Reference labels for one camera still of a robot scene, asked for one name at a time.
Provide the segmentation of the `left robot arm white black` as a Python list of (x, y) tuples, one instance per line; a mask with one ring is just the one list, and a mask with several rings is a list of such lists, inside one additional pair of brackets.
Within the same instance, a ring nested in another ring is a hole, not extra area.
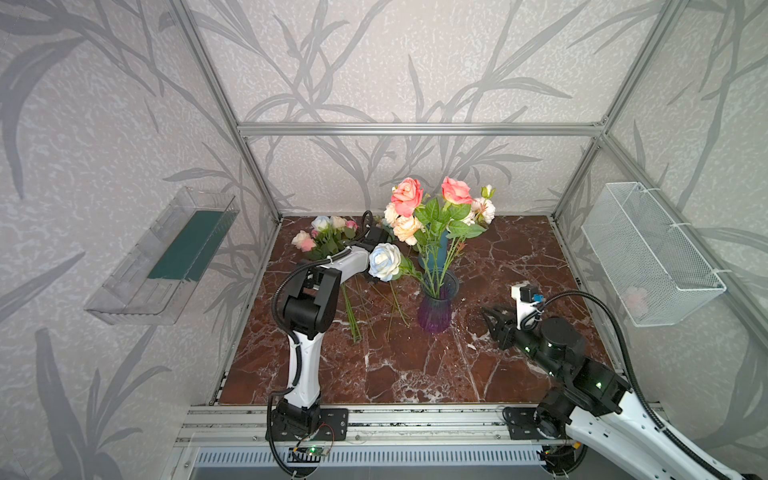
[(336, 315), (344, 282), (369, 269), (374, 247), (386, 242), (388, 233), (375, 224), (367, 210), (350, 237), (329, 253), (319, 251), (296, 266), (278, 286), (271, 314), (289, 340), (287, 387), (270, 394), (278, 397), (276, 417), (312, 432), (321, 422), (319, 366), (322, 340)]

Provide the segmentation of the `pale pink peony flower stem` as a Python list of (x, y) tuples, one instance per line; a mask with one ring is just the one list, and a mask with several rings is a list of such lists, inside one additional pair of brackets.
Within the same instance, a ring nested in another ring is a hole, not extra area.
[(493, 196), (496, 189), (488, 184), (481, 189), (481, 194), (472, 200), (470, 212), (462, 219), (467, 226), (477, 226), (487, 230), (493, 222), (496, 215), (496, 208), (493, 204)]

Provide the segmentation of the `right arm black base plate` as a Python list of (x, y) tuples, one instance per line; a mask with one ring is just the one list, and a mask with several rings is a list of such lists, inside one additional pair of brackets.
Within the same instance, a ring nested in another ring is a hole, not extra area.
[(502, 419), (512, 440), (556, 440), (561, 437), (559, 426), (549, 419), (542, 419), (536, 407), (506, 406)]

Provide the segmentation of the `dark pink rose stem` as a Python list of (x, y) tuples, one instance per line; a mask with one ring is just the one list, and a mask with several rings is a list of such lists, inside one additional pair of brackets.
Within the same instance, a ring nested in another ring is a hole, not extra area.
[(430, 236), (438, 240), (439, 227), (436, 220), (438, 203), (433, 199), (424, 207), (423, 200), (424, 189), (420, 182), (413, 178), (406, 178), (393, 188), (390, 202), (396, 204), (398, 214), (407, 217), (416, 216), (430, 232)]

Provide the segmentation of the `pink rose flower stem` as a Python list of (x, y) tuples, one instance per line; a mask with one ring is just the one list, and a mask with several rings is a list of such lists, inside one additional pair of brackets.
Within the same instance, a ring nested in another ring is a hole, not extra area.
[(438, 213), (438, 244), (445, 237), (447, 246), (442, 261), (437, 254), (437, 273), (433, 291), (437, 297), (442, 294), (449, 267), (462, 254), (468, 239), (480, 236), (486, 228), (476, 219), (477, 209), (473, 206), (470, 187), (464, 181), (446, 177), (441, 186), (443, 206)]

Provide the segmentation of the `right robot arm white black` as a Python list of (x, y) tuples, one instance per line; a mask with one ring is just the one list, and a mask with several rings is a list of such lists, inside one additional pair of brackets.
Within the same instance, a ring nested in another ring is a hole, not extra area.
[(489, 334), (502, 349), (516, 348), (553, 379), (535, 425), (598, 452), (636, 479), (756, 479), (714, 459), (669, 422), (651, 415), (623, 376), (585, 355), (585, 338), (552, 317), (522, 331), (503, 306), (484, 307)]

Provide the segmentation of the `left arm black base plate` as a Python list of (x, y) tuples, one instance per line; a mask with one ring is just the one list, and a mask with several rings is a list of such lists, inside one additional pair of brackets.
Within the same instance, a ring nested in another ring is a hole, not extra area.
[(268, 439), (278, 442), (305, 438), (320, 441), (343, 441), (349, 427), (349, 410), (321, 407), (313, 413), (293, 415), (273, 409), (269, 414)]

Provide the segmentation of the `blue white rose stem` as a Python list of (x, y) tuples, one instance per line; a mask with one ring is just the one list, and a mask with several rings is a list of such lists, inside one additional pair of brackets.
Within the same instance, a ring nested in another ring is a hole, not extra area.
[(392, 282), (410, 277), (428, 291), (428, 276), (415, 258), (405, 255), (396, 245), (380, 243), (368, 255), (367, 273), (380, 281)]

